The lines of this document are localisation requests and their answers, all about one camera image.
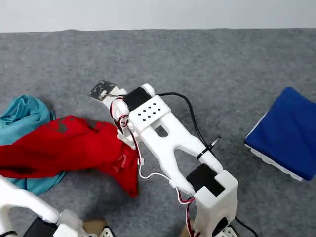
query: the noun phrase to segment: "carpet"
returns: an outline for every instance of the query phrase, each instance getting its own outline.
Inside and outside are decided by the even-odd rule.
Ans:
[[[108,110],[87,93],[101,79],[130,91],[144,83],[157,93],[187,95],[206,140],[224,168],[239,180],[237,216],[262,237],[314,237],[316,179],[298,182],[255,157],[244,138],[286,86],[316,101],[316,30],[157,30],[0,34],[0,111],[13,96],[37,96],[58,117],[110,121]],[[187,105],[164,97],[192,133]],[[159,171],[142,144],[144,173]],[[176,152],[184,174],[198,161]],[[130,198],[113,178],[96,171],[70,172],[40,196],[82,219],[104,218],[118,237],[176,237],[185,208],[161,177],[140,180]],[[23,233],[35,215],[10,214]],[[243,237],[253,236],[235,221]]]

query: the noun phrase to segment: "white wall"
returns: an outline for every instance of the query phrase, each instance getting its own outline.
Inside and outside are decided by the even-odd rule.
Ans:
[[[0,0],[0,32],[316,27],[316,0]]]

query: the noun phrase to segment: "wire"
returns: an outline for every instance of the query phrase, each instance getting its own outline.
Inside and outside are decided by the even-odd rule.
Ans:
[[[246,225],[245,223],[243,223],[239,218],[235,217],[235,220],[241,224],[242,226],[244,226],[246,229],[250,230],[256,237],[258,237],[257,232],[255,232],[255,230],[253,228],[251,228],[250,226]]]
[[[192,118],[192,123],[193,123],[193,126],[194,126],[194,129],[199,137],[199,139],[201,140],[201,142],[206,146],[206,150],[209,150],[210,152],[211,151],[211,147],[212,145],[208,145],[207,142],[205,141],[205,139],[203,138],[199,128],[198,128],[198,124],[197,124],[197,120],[196,120],[196,117],[195,117],[195,113],[194,113],[194,110],[193,110],[193,106],[190,102],[190,100],[188,99],[188,97],[186,97],[185,95],[183,94],[180,94],[180,93],[177,93],[177,92],[167,92],[167,93],[161,93],[161,94],[158,94],[159,96],[165,96],[165,95],[176,95],[176,96],[179,96],[181,98],[183,98],[188,106],[189,106],[189,109],[190,109],[190,114],[191,114],[191,118]],[[248,225],[246,225],[245,223],[243,223],[240,219],[238,219],[237,217],[235,217],[236,221],[241,224],[243,227],[245,227],[246,229],[250,230],[254,235],[255,237],[258,237],[258,234],[256,233],[256,231],[254,229],[252,229],[251,227],[249,227]]]
[[[205,139],[203,138],[199,128],[198,128],[198,124],[197,124],[197,120],[196,120],[196,116],[195,116],[195,113],[194,113],[194,110],[193,110],[193,106],[190,102],[190,100],[188,99],[188,97],[186,97],[185,95],[183,94],[180,94],[180,93],[177,93],[177,92],[167,92],[167,93],[161,93],[161,94],[158,94],[159,96],[165,96],[165,95],[176,95],[176,96],[179,96],[181,98],[183,98],[188,106],[189,106],[189,110],[190,110],[190,113],[191,113],[191,118],[192,118],[192,123],[193,123],[193,126],[194,126],[194,129],[195,131],[197,132],[197,135],[199,137],[199,139],[201,140],[201,142],[206,146],[206,147],[209,147],[209,145],[207,144],[207,142],[205,141]]]
[[[166,176],[166,175],[164,175],[164,174],[162,174],[162,173],[159,173],[159,172],[153,172],[153,173],[151,173],[151,174],[148,175],[148,176],[144,176],[144,175],[142,174],[142,167],[143,167],[143,165],[144,165],[144,161],[143,161],[144,159],[142,158],[142,154],[141,154],[141,152],[140,152],[138,143],[137,143],[137,141],[136,141],[136,138],[135,138],[133,132],[130,130],[129,127],[127,127],[127,128],[128,128],[128,130],[129,130],[129,132],[130,132],[130,134],[131,134],[131,136],[132,136],[132,139],[133,139],[133,141],[134,141],[134,144],[135,144],[135,147],[136,147],[136,151],[137,151],[137,154],[138,154],[138,162],[139,162],[139,170],[138,170],[138,173],[139,173],[139,176],[140,176],[141,178],[143,178],[143,179],[150,179],[150,178],[153,177],[154,175],[159,175],[159,176],[161,176],[161,177],[167,179],[167,180],[170,182],[171,179],[170,179],[168,176]],[[187,204],[189,204],[189,203],[191,203],[191,202],[194,201],[194,197],[192,197],[192,198],[190,198],[190,199],[188,199],[188,200],[183,200],[182,197],[181,197],[181,193],[180,193],[179,189],[178,189],[177,187],[175,187],[175,190],[177,191],[177,198],[178,198],[178,201],[179,201],[179,203],[180,203],[181,205],[187,205]]]

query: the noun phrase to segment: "teal cloth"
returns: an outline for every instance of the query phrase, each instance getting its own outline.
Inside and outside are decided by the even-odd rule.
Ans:
[[[49,111],[40,99],[29,95],[14,98],[0,117],[0,145],[11,145],[38,127],[55,120],[55,113]],[[15,179],[7,178],[19,188],[39,195],[58,184],[65,176],[61,172],[54,177]]]

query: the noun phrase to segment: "blue cloth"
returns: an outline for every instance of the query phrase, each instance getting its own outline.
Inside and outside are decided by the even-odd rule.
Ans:
[[[287,87],[245,143],[311,180],[316,174],[316,104]]]
[[[0,117],[0,145],[10,145],[52,120],[55,120],[54,112],[49,111],[40,99],[28,95],[14,98]],[[65,172],[62,172],[54,177],[7,180],[39,195],[58,184],[64,176]]]

